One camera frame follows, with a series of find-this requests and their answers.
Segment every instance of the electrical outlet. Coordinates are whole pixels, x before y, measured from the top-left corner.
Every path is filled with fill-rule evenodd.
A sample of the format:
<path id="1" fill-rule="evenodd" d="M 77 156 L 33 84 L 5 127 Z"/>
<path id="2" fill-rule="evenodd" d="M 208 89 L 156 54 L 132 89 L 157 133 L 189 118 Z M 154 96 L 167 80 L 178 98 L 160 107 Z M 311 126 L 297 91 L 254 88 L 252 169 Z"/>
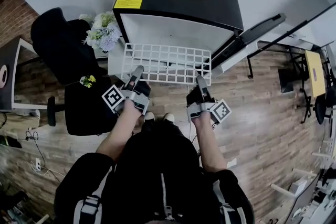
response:
<path id="1" fill-rule="evenodd" d="M 41 171 L 41 160 L 39 158 L 36 158 L 35 168 L 36 171 Z"/>

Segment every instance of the white shoe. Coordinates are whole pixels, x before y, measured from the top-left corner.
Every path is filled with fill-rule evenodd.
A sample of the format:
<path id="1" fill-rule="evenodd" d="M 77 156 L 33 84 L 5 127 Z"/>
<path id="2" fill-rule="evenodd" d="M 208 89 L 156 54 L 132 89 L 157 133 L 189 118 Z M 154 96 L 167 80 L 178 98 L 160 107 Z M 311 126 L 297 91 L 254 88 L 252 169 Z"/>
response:
<path id="1" fill-rule="evenodd" d="M 172 113 L 167 113 L 164 117 L 163 120 L 168 120 L 172 123 L 175 123 L 175 117 Z"/>
<path id="2" fill-rule="evenodd" d="M 153 112 L 146 112 L 145 121 L 155 120 L 155 116 Z"/>

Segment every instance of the brick wall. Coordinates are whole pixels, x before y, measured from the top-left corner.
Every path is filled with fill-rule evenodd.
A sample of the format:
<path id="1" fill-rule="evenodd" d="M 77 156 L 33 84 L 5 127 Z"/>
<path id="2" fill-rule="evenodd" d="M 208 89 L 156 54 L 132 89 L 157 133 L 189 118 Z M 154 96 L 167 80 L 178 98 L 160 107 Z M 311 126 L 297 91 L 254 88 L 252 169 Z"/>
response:
<path id="1" fill-rule="evenodd" d="M 38 17 L 25 0 L 0 0 L 0 47 L 17 36 L 32 43 L 30 28 Z M 35 58 L 36 55 L 23 49 L 18 62 Z"/>

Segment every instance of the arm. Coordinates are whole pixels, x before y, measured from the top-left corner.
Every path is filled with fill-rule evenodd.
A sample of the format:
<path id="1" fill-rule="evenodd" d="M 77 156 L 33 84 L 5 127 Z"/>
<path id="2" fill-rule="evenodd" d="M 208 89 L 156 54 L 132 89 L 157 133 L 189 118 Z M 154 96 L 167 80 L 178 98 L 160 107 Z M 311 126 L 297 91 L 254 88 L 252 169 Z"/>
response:
<path id="1" fill-rule="evenodd" d="M 131 100 L 125 100 L 124 109 L 117 123 L 96 152 L 110 156 L 117 162 L 140 116 L 141 112 L 135 108 L 134 103 Z"/>
<path id="2" fill-rule="evenodd" d="M 204 111 L 201 116 L 193 119 L 196 127 L 197 140 L 201 150 L 201 160 L 206 172 L 218 172 L 226 169 L 226 161 L 216 144 L 211 126 L 211 114 Z"/>

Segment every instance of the black office chair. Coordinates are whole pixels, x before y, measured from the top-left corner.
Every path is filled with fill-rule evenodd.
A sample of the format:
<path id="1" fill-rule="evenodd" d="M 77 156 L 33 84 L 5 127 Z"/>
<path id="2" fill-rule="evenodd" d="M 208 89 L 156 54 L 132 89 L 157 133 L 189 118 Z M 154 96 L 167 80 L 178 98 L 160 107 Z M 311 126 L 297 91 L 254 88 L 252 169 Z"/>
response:
<path id="1" fill-rule="evenodd" d="M 65 85 L 65 104 L 55 104 L 55 97 L 48 100 L 48 123 L 56 125 L 55 113 L 65 110 L 69 134 L 95 135 L 112 130 L 117 121 L 102 99 L 112 86 L 107 73 L 98 66 L 93 49 L 84 45 L 86 31 L 84 20 L 67 22 L 60 8 L 51 9 L 39 16 L 31 27 L 33 48 L 52 70 L 58 81 Z M 83 76 L 94 75 L 91 88 L 79 83 Z"/>

